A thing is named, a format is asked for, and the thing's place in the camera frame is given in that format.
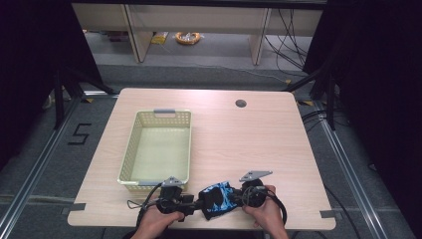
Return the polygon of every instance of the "light wood table surface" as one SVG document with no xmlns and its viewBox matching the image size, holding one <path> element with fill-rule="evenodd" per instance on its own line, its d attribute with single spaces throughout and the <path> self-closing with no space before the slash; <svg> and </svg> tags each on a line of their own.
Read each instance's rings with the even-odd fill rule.
<svg viewBox="0 0 422 239">
<path fill-rule="evenodd" d="M 236 101 L 244 100 L 244 108 Z M 124 89 L 105 127 L 75 203 L 85 210 L 71 211 L 74 226 L 133 227 L 138 209 L 127 200 L 143 202 L 145 192 L 132 192 L 117 183 L 135 113 L 153 109 L 192 111 L 190 178 L 187 193 L 228 180 L 240 188 L 239 178 L 249 170 L 272 170 L 262 179 L 277 188 L 288 210 L 287 229 L 330 230 L 334 218 L 317 164 L 292 94 L 279 92 Z M 241 208 L 207 221 L 202 212 L 175 222 L 172 228 L 253 229 L 253 218 Z"/>
</svg>

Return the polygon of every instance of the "plastic basket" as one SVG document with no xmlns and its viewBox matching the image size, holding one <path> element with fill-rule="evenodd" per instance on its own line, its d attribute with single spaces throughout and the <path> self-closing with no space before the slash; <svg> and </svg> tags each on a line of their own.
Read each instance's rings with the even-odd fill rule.
<svg viewBox="0 0 422 239">
<path fill-rule="evenodd" d="M 189 110 L 138 112 L 118 183 L 129 190 L 150 190 L 174 176 L 186 184 L 189 179 L 191 121 Z"/>
</svg>

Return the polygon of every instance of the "mesh basket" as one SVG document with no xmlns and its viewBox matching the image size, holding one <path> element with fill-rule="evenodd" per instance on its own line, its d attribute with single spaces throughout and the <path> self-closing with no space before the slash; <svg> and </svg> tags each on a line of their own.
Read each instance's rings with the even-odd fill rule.
<svg viewBox="0 0 422 239">
<path fill-rule="evenodd" d="M 150 190 L 170 176 L 189 179 L 191 112 L 141 111 L 135 116 L 118 182 Z"/>
</svg>

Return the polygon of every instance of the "gray floor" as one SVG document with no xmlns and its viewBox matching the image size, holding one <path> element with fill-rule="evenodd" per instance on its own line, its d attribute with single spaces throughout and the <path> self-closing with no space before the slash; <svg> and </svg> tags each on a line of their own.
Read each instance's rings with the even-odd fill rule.
<svg viewBox="0 0 422 239">
<path fill-rule="evenodd" d="M 197 45 L 181 46 L 175 43 L 172 35 L 169 34 L 163 46 L 152 45 L 141 64 L 134 61 L 129 42 L 111 43 L 106 35 L 99 33 L 88 33 L 86 36 L 105 83 L 114 89 L 140 87 L 279 91 L 286 86 L 287 80 L 295 82 L 301 78 L 278 70 L 276 55 L 268 44 L 264 47 L 260 66 L 253 66 L 248 36 L 204 34 Z M 270 41 L 280 46 L 278 38 L 272 36 Z M 310 42 L 311 38 L 298 38 L 298 44 L 305 50 Z M 292 51 L 284 52 L 299 60 Z M 279 67 L 289 73 L 303 75 L 286 61 L 280 60 Z M 312 84 L 308 84 L 297 90 L 295 97 L 298 100 L 308 99 L 311 87 Z M 9 238 L 121 238 L 131 229 L 72 227 L 67 223 L 67 209 L 72 205 L 84 180 L 115 101 L 111 98 L 95 98 L 90 104 L 79 103 Z M 316 108 L 299 106 L 299 110 L 304 116 Z M 37 119 L 21 153 L 12 158 L 0 172 L 1 214 L 8 209 L 13 196 L 19 192 L 42 153 L 53 133 L 54 120 L 54 108 L 46 109 Z M 368 168 L 370 159 L 354 134 L 352 125 L 348 124 L 346 115 L 338 112 L 335 120 L 336 133 L 388 238 L 415 238 L 376 171 Z M 69 145 L 69 142 L 81 140 L 73 136 L 79 123 L 90 123 L 80 128 L 80 132 L 89 134 L 87 142 Z M 360 238 L 373 238 L 326 138 L 322 123 L 311 120 L 305 123 L 305 127 L 324 184 L 336 195 L 352 219 L 351 222 L 347 219 L 339 202 L 329 194 L 337 226 L 332 231 L 322 232 L 323 235 L 327 238 L 357 238 L 353 223 Z M 322 238 L 316 232 L 300 232 L 297 235 L 294 231 L 289 233 L 296 238 Z"/>
</svg>

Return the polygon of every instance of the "hand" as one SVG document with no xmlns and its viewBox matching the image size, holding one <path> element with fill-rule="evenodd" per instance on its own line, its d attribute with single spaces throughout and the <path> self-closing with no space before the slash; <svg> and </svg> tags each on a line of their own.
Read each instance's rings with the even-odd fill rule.
<svg viewBox="0 0 422 239">
<path fill-rule="evenodd" d="M 142 220 L 139 228 L 132 236 L 132 239 L 154 239 L 158 237 L 164 229 L 171 225 L 176 220 L 184 218 L 181 212 L 172 212 L 169 214 L 162 214 L 156 206 L 149 207 Z"/>
<path fill-rule="evenodd" d="M 270 191 L 276 193 L 276 187 L 273 185 L 265 186 Z M 258 208 L 244 205 L 242 209 L 255 218 L 254 227 L 261 226 L 269 232 L 275 239 L 289 238 L 285 225 L 283 223 L 282 213 L 276 202 L 267 197 L 264 204 Z"/>
</svg>

